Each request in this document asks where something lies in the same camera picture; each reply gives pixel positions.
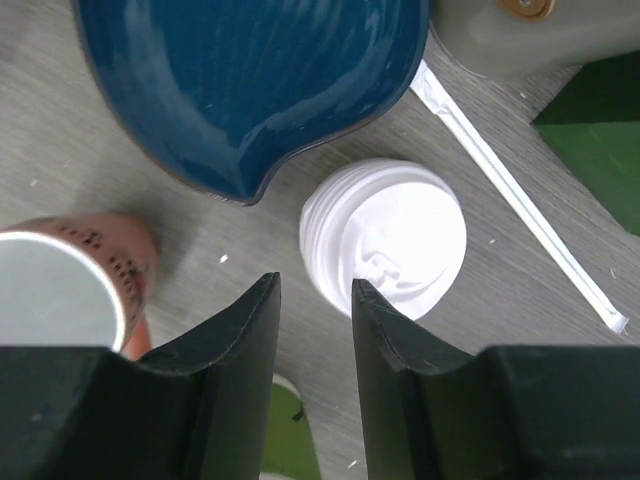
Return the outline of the stack of white lids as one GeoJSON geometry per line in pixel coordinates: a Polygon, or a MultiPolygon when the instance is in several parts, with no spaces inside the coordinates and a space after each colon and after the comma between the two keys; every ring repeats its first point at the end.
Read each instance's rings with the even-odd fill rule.
{"type": "Polygon", "coordinates": [[[344,316],[353,280],[365,279],[419,320],[460,272],[467,229],[439,176],[415,162],[372,158],[334,172],[308,198],[299,246],[312,284],[344,316]]]}

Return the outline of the green paper coffee cup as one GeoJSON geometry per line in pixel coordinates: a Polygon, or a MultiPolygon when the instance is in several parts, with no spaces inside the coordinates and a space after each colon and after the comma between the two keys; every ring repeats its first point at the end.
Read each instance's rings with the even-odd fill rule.
{"type": "Polygon", "coordinates": [[[309,420],[300,392],[274,374],[260,480],[321,480],[309,420]]]}

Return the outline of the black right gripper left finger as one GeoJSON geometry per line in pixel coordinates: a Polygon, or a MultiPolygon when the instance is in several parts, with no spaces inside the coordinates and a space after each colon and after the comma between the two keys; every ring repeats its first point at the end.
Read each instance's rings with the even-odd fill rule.
{"type": "Polygon", "coordinates": [[[142,357],[196,384],[182,478],[258,478],[280,312],[281,277],[267,273],[226,309],[142,357]]]}

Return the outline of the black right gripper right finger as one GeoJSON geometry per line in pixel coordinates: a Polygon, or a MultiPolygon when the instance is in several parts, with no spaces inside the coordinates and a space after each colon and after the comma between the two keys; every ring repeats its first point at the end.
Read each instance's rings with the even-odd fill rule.
{"type": "Polygon", "coordinates": [[[480,442],[460,406],[478,359],[430,333],[366,280],[352,284],[352,327],[368,476],[477,479],[480,442]]]}

